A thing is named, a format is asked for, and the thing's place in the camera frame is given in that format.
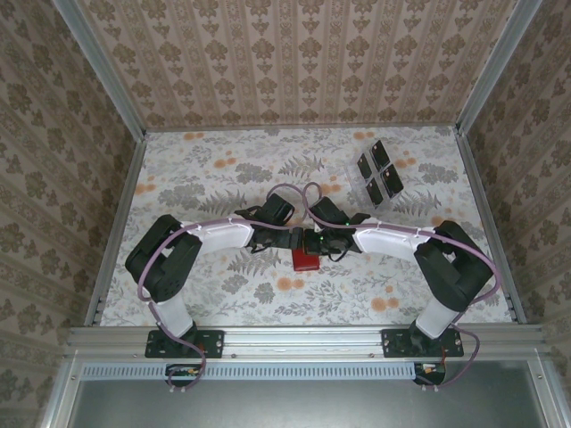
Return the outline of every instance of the black bracket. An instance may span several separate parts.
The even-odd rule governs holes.
[[[222,358],[224,330],[197,330],[191,342],[204,352],[206,358]],[[152,330],[147,336],[145,357],[199,358],[200,356],[187,346],[171,340],[162,330]]]
[[[381,339],[385,358],[442,358],[443,353],[446,358],[464,356],[460,333],[452,328],[444,330],[437,340],[430,341],[423,350],[414,346],[409,328],[381,330]]]

